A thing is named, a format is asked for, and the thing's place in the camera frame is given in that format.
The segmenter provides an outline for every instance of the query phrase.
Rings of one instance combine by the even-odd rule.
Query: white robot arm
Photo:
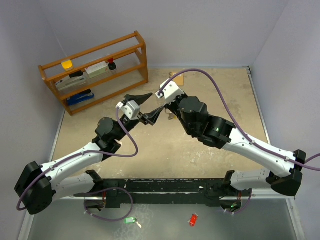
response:
[[[121,147],[117,141],[138,123],[154,125],[164,108],[177,116],[188,135],[197,138],[204,145],[237,153],[265,167],[248,172],[228,171],[223,180],[224,188],[234,192],[272,188],[286,196],[296,195],[302,181],[302,167],[289,160],[304,164],[306,154],[303,151],[282,150],[250,135],[247,137],[252,141],[248,141],[232,122],[209,115],[205,103],[200,102],[197,97],[187,96],[174,82],[167,84],[163,93],[156,94],[159,98],[164,98],[166,104],[151,113],[142,114],[140,105],[151,95],[152,93],[142,96],[126,95],[124,101],[116,106],[124,112],[122,118],[118,118],[118,121],[102,118],[95,130],[97,137],[78,151],[40,166],[36,162],[28,164],[15,186],[15,191],[29,213],[37,214],[43,211],[54,200],[92,191],[103,182],[97,173],[87,171],[80,176],[70,176],[111,156],[128,157],[115,154]],[[282,157],[261,150],[254,143],[268,151],[277,152]]]

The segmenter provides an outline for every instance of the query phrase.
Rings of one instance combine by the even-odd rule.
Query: shelf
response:
[[[60,99],[61,100],[65,100],[67,98],[70,98],[72,96],[74,96],[75,94],[78,94],[78,93],[81,93],[85,90],[88,90],[90,88],[93,88],[93,87],[96,87],[100,84],[103,84],[103,83],[106,83],[108,81],[111,81],[115,78],[118,78],[118,77],[121,77],[125,74],[128,74],[128,73],[131,73],[135,70],[138,70],[138,69],[141,69],[141,68],[144,68],[145,67],[145,64],[142,63],[142,64],[139,64],[137,66],[134,66],[134,67],[130,67],[126,70],[123,70],[123,71],[119,71],[119,69],[115,69],[115,70],[109,70],[107,71],[106,73],[104,74],[101,74],[99,76],[96,76],[96,77],[93,77],[93,78],[90,78],[88,79],[84,84],[82,85],[78,85],[78,86],[72,86],[68,89],[65,89],[65,90],[62,90],[62,91],[58,91],[58,93],[60,94]]]
[[[63,72],[60,72],[56,75],[47,77],[46,70],[48,70],[48,71],[52,70],[54,67],[60,65],[61,62],[65,61],[65,60],[74,60],[76,62],[76,61],[79,61],[81,57],[86,57],[86,59],[88,59],[87,55],[92,54],[93,52],[104,50],[107,47],[116,45],[118,43],[121,43],[121,42],[129,40],[129,39],[132,39],[130,41],[138,42],[138,44],[127,47],[127,48],[122,49],[120,51],[117,51],[115,53],[105,55],[103,57],[100,57],[99,59],[90,61],[90,62],[85,63],[83,65],[74,66],[74,68],[72,70],[63,71]],[[128,67],[128,66],[124,66],[124,65],[120,64],[119,66],[117,65],[117,68],[115,70],[107,70],[106,73],[101,74],[96,77],[93,77],[93,78],[90,78],[90,79],[86,80],[86,82],[84,82],[81,85],[71,86],[71,87],[64,89],[64,90],[61,90],[61,91],[59,91],[56,88],[55,83],[57,83],[58,81],[60,81],[64,77],[69,76],[72,73],[76,73],[78,71],[85,72],[86,68],[93,66],[95,64],[101,63],[101,62],[108,62],[108,60],[110,60],[110,59],[113,59],[115,61],[115,63],[117,64],[116,60],[120,61],[119,59],[125,58],[126,56],[129,56],[129,55],[136,56],[137,61],[135,62],[134,66]],[[101,44],[99,46],[96,46],[96,47],[87,49],[85,51],[76,53],[74,55],[62,58],[60,60],[45,64],[45,65],[40,65],[40,66],[38,66],[38,68],[39,68],[39,71],[40,71],[40,74],[41,74],[41,77],[42,77],[42,80],[44,81],[44,83],[52,91],[52,93],[60,101],[60,103],[63,105],[63,107],[66,109],[66,111],[70,115],[73,115],[74,113],[78,113],[84,109],[90,108],[98,103],[102,103],[105,100],[113,98],[114,96],[122,94],[130,89],[133,89],[137,86],[145,84],[149,81],[146,43],[145,43],[145,40],[142,38],[142,36],[137,31],[135,31],[134,33],[131,33],[129,35],[120,37],[118,39],[106,42],[106,43]],[[89,103],[86,105],[80,104],[81,106],[77,109],[72,110],[68,106],[67,98],[70,98],[70,97],[72,97],[76,94],[79,94],[85,90],[88,90],[90,88],[94,88],[96,86],[99,86],[100,84],[104,84],[108,81],[114,80],[118,77],[121,77],[123,75],[126,75],[126,74],[131,73],[136,70],[138,70],[138,72],[141,74],[142,79],[143,79],[142,81],[135,83],[131,86],[127,86],[121,90],[116,91],[115,93],[104,96],[98,100],[88,101]]]

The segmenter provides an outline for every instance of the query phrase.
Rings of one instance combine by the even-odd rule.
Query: floor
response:
[[[149,83],[128,91],[131,95],[155,93],[162,82],[169,78],[170,72],[182,68],[150,68]],[[203,68],[217,82],[234,117],[250,135],[267,142],[259,115],[252,86],[244,68]],[[138,72],[121,79],[93,88],[96,97],[117,91],[141,81]],[[184,74],[182,89],[189,96],[197,96],[207,104],[211,115],[231,120],[213,84],[198,72]],[[95,137],[98,121],[103,117],[115,119],[115,106],[124,95],[116,96],[101,104],[84,110],[74,116],[65,114],[57,140],[53,159],[70,154]],[[152,96],[145,102],[141,111],[149,113],[163,105],[164,101]],[[197,139],[186,135],[177,119],[169,120],[164,112],[154,126],[139,124],[131,132],[139,147],[139,154],[133,158],[111,157],[92,165],[102,178],[223,178],[229,170],[250,171],[261,168],[257,163],[235,153],[209,148]],[[132,154],[133,144],[125,137],[119,154]]]
[[[130,217],[142,228],[123,221],[105,222],[84,214],[82,199],[61,199],[34,216],[29,240],[296,240],[285,199],[251,200],[245,211],[233,216],[221,208],[201,204],[135,204]],[[124,216],[129,204],[105,208],[99,216]],[[195,227],[188,220],[199,216]]]

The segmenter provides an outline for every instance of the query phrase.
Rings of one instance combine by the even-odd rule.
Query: white wall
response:
[[[67,55],[138,30],[149,66],[248,66],[288,0],[39,2]]]
[[[272,144],[319,153],[320,1],[289,1],[252,76]],[[320,168],[320,159],[310,165]],[[303,170],[296,201],[309,240],[320,238],[319,183],[320,172]]]
[[[35,0],[0,7],[0,238],[18,237],[15,184],[26,164],[48,160],[62,107],[42,82],[38,65],[64,57]]]

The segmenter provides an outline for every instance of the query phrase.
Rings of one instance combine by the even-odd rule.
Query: black base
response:
[[[103,179],[91,192],[106,188],[125,188],[132,196],[134,204],[200,204],[208,207],[220,207],[220,198],[237,197],[238,191],[226,189],[223,178],[203,179]],[[107,192],[106,208],[120,208],[121,204],[130,204],[130,198],[121,190]],[[242,191],[249,196],[249,191]]]

